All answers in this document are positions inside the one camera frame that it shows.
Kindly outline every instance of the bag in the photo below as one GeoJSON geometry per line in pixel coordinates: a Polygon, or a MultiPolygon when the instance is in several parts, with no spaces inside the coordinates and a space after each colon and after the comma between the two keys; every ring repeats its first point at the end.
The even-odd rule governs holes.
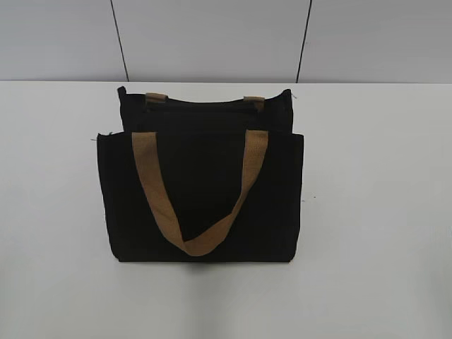
{"type": "Polygon", "coordinates": [[[231,102],[185,102],[157,93],[127,94],[118,88],[126,132],[265,131],[292,132],[292,93],[271,99],[244,97],[231,102]]]}
{"type": "Polygon", "coordinates": [[[120,261],[290,261],[304,138],[276,131],[97,137],[107,230],[120,261]]]}

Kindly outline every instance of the black bag body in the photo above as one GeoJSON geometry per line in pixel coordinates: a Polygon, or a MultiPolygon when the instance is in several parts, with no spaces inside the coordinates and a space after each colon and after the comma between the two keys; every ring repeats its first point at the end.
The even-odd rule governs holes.
{"type": "Polygon", "coordinates": [[[244,97],[230,102],[185,102],[156,93],[127,94],[118,88],[125,132],[250,130],[291,133],[292,93],[270,99],[244,97]]]}
{"type": "Polygon", "coordinates": [[[113,254],[120,261],[290,261],[299,234],[303,148],[303,136],[277,131],[99,135],[113,254]],[[254,171],[252,184],[245,182],[252,177],[245,167],[254,171]],[[148,170],[154,174],[148,176],[148,170]],[[171,218],[177,218],[175,237],[181,239],[168,231],[171,218]],[[221,239],[209,234],[219,220],[232,221],[221,239]],[[221,241],[208,252],[200,249],[214,237],[221,241]]]}

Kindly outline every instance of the canvas bag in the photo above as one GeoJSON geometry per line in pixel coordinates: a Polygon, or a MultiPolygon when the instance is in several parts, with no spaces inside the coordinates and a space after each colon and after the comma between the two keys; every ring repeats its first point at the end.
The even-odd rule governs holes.
{"type": "Polygon", "coordinates": [[[99,135],[113,254],[120,261],[290,261],[303,148],[303,136],[249,129],[99,135]]]}

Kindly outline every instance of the table surface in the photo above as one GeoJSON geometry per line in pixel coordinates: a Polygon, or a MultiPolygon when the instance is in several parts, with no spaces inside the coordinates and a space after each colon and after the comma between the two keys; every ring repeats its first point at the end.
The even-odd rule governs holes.
{"type": "Polygon", "coordinates": [[[111,254],[92,139],[120,85],[0,82],[0,338],[452,338],[452,85],[127,83],[296,97],[297,255],[212,265],[111,254]]]}

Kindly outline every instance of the tan strap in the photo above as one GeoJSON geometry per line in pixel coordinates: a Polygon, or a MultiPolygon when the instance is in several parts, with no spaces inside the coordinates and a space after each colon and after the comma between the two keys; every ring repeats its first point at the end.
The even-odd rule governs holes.
{"type": "Polygon", "coordinates": [[[168,96],[160,93],[146,93],[146,103],[148,102],[165,102],[168,96]]]}
{"type": "Polygon", "coordinates": [[[254,106],[257,109],[257,112],[262,112],[265,106],[266,99],[264,97],[243,97],[244,101],[252,101],[254,102],[254,106]]]}
{"type": "Polygon", "coordinates": [[[182,239],[179,221],[163,183],[157,153],[156,132],[132,133],[136,169],[150,209],[163,236],[190,256],[203,256],[222,243],[249,190],[261,171],[268,145],[267,131],[246,131],[242,165],[242,190],[232,211],[205,232],[188,241],[182,239]]]}

